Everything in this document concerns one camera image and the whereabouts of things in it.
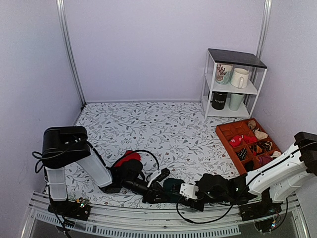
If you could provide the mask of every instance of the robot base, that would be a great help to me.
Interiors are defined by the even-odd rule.
[[[262,201],[239,206],[242,221],[253,220],[261,217],[271,216],[281,212],[281,203],[272,203],[269,189],[262,193]]]
[[[88,220],[90,209],[91,207],[89,205],[81,207],[79,203],[71,201],[51,201],[51,204],[48,207],[49,212],[82,221]]]

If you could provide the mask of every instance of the wire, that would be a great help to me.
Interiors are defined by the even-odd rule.
[[[273,218],[272,224],[271,224],[270,226],[266,227],[265,229],[261,229],[260,227],[257,227],[257,226],[256,226],[256,222],[253,223],[254,227],[255,227],[260,233],[266,233],[267,231],[269,231],[269,232],[272,231],[272,228],[275,227],[276,224],[281,221],[281,216],[279,215],[279,213],[276,212],[276,214],[277,214],[277,217],[276,217],[276,218],[274,218],[274,216],[272,217],[272,218]]]
[[[308,147],[308,146],[313,145],[313,144],[316,144],[316,143],[317,143],[317,141],[314,141],[314,142],[312,142],[312,143],[309,143],[309,144],[307,144],[307,145],[304,145],[303,147],[298,148],[297,150],[293,151],[290,155],[294,155],[295,153],[297,153],[298,151],[304,149],[305,147]],[[279,161],[278,163],[276,163],[276,164],[274,164],[274,165],[268,167],[267,169],[265,169],[265,170],[261,171],[260,173],[258,173],[257,175],[255,175],[255,176],[248,182],[248,184],[243,188],[243,190],[240,192],[240,194],[239,194],[239,196],[236,198],[236,200],[238,200],[238,199],[242,196],[243,192],[249,187],[249,185],[250,185],[258,176],[260,176],[262,173],[264,173],[264,172],[266,172],[266,171],[268,171],[268,170],[270,170],[270,169],[272,169],[272,168],[278,166],[279,164],[283,163],[285,160],[287,160],[287,159],[290,157],[290,155],[288,155],[288,156],[285,157],[283,160]],[[228,210],[227,210],[221,217],[219,217],[219,218],[217,218],[217,219],[214,219],[214,220],[211,220],[211,221],[206,221],[206,222],[194,222],[194,221],[192,221],[192,220],[190,220],[190,219],[188,219],[188,218],[185,218],[185,217],[179,212],[179,210],[178,210],[178,204],[179,204],[179,202],[181,201],[182,198],[183,198],[183,197],[180,197],[180,199],[179,199],[179,200],[177,201],[177,203],[176,203],[176,211],[177,211],[178,215],[179,215],[181,218],[183,218],[186,222],[193,223],[193,224],[207,224],[207,223],[219,221],[220,219],[224,218],[224,217],[230,212],[230,210],[231,210],[232,207],[233,207],[233,205],[231,205],[231,206],[228,208]],[[287,202],[287,203],[286,203],[286,212],[287,212],[287,209],[288,209],[288,200],[287,200],[287,199],[286,199],[286,202]],[[280,224],[282,224],[282,223],[284,222],[285,218],[286,218],[286,215],[284,216],[284,218],[283,218],[283,220],[282,220],[282,222],[281,222]]]
[[[92,146],[86,139],[82,139],[82,140],[79,140],[78,142],[75,142],[75,143],[71,144],[67,149],[65,149],[64,151],[60,152],[59,154],[54,155],[54,156],[51,156],[51,157],[45,157],[45,158],[42,157],[42,156],[43,156],[42,153],[40,153],[40,152],[38,152],[38,151],[33,151],[33,152],[32,152],[32,156],[33,156],[35,159],[38,160],[38,162],[36,162],[36,164],[35,164],[35,173],[38,174],[38,173],[42,170],[42,168],[44,167],[44,164],[42,164],[41,167],[38,169],[39,163],[40,163],[40,162],[43,163],[43,160],[55,159],[55,158],[57,158],[58,156],[61,156],[61,155],[65,154],[65,153],[66,153],[67,151],[69,151],[73,146],[78,145],[79,143],[83,143],[83,142],[87,143],[89,146]]]
[[[179,212],[178,204],[179,204],[179,202],[181,201],[181,199],[184,199],[184,197],[180,197],[179,200],[177,201],[177,203],[176,203],[176,211],[177,211],[178,215],[179,215],[181,218],[183,218],[186,222],[193,223],[193,224],[207,224],[207,223],[219,221],[220,219],[224,218],[224,217],[230,212],[231,208],[233,207],[233,205],[231,205],[231,206],[229,207],[229,209],[228,209],[221,217],[219,217],[219,218],[217,218],[217,219],[214,219],[214,220],[211,220],[211,221],[206,221],[206,222],[194,222],[194,221],[192,221],[192,220],[190,220],[190,219],[188,219],[188,218],[185,218],[185,217]]]
[[[229,204],[225,204],[225,203],[218,203],[218,204],[222,206],[230,206]]]
[[[42,154],[41,154],[40,152],[38,152],[38,151],[33,151],[33,152],[32,152],[32,156],[33,156],[35,159],[38,159],[38,160],[43,160],[43,159],[45,159],[45,160],[55,159],[56,157],[65,154],[65,153],[66,153],[67,151],[69,151],[73,146],[78,145],[78,144],[83,143],[83,142],[87,142],[87,141],[86,141],[85,139],[83,139],[83,140],[80,140],[80,141],[78,141],[78,142],[75,142],[75,143],[69,145],[69,146],[67,147],[67,149],[65,149],[64,151],[60,152],[60,153],[57,154],[57,155],[51,156],[51,157],[45,157],[45,158],[43,158],[43,157],[42,157]]]
[[[157,168],[158,168],[158,170],[159,170],[159,161],[158,161],[158,159],[156,158],[156,156],[155,156],[152,152],[150,152],[150,151],[148,151],[148,150],[133,150],[133,151],[131,151],[131,152],[129,152],[129,153],[127,153],[127,154],[121,156],[119,159],[117,159],[117,160],[114,162],[114,164],[111,166],[111,168],[113,168],[113,167],[114,167],[120,160],[122,160],[123,158],[125,158],[125,157],[127,157],[127,156],[129,156],[129,155],[131,155],[131,154],[133,154],[133,153],[137,153],[137,152],[145,152],[145,153],[150,154],[150,155],[154,158],[155,162],[157,163]]]
[[[98,153],[98,151],[94,148],[94,146],[93,146],[89,141],[87,141],[87,140],[86,140],[86,143],[87,143],[87,145],[95,152],[95,154],[97,155],[97,157],[100,159],[101,163],[102,163],[104,166],[106,166],[106,164],[105,164],[103,158],[102,158],[101,155]]]
[[[147,178],[145,179],[146,182],[149,182],[148,178],[152,175],[153,173],[148,174]]]
[[[279,223],[279,225],[275,228],[272,229],[272,231],[275,231],[276,229],[278,229],[280,226],[282,226],[283,222],[285,221],[286,219],[286,215],[287,215],[287,212],[288,212],[288,199],[286,198],[286,211],[285,211],[285,215],[283,217],[283,220]]]

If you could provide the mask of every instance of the green object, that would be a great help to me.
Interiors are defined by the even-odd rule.
[[[242,93],[231,93],[229,108],[232,111],[237,111],[240,107],[240,104],[244,98]]]
[[[175,190],[175,187],[180,187],[182,183],[185,183],[182,179],[168,178],[163,183],[163,188],[167,196],[170,197],[170,203],[176,203],[181,195],[179,191]]]

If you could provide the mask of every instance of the leaf pattern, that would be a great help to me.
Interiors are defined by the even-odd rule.
[[[127,150],[155,154],[170,177],[194,183],[202,174],[232,178],[238,172],[215,133],[218,124],[233,118],[204,119],[201,103],[98,103],[88,104],[76,125],[84,126],[89,141],[111,166]],[[151,156],[140,153],[147,176],[156,169]],[[144,204],[127,189],[105,194],[76,163],[66,166],[69,199],[85,197],[94,204],[117,207],[174,209],[175,204]]]

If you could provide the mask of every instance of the white mug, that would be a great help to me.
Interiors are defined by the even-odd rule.
[[[243,68],[235,68],[230,83],[237,88],[245,88],[248,85],[249,71]]]

